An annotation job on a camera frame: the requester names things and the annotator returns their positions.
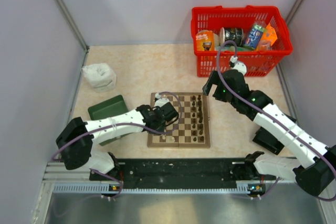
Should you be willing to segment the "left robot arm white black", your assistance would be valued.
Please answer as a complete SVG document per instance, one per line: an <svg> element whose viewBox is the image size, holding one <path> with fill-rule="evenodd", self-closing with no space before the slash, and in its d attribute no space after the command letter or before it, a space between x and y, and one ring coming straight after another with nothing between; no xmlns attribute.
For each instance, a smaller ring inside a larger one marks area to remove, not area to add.
<svg viewBox="0 0 336 224"><path fill-rule="evenodd" d="M66 170L85 167L97 170L107 180L114 180L119 174L117 160L113 154L98 150L98 145L143 131L162 134L178 118L179 114L169 99L160 98L154 107L141 105L114 117L91 121L74 118L57 137L56 145Z"/></svg>

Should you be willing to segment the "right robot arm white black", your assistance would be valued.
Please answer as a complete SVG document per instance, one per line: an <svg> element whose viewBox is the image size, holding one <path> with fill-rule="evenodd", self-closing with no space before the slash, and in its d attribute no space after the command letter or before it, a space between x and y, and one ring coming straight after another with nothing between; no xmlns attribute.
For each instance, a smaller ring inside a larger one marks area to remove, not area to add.
<svg viewBox="0 0 336 224"><path fill-rule="evenodd" d="M212 86L216 86L213 94L216 100L228 102L294 155L280 158L263 152L250 154L252 161L245 166L246 176L252 180L262 175L291 180L322 200L321 193L335 180L335 146L329 147L309 135L262 91L250 90L238 67L225 72L212 71L203 94L208 95Z"/></svg>

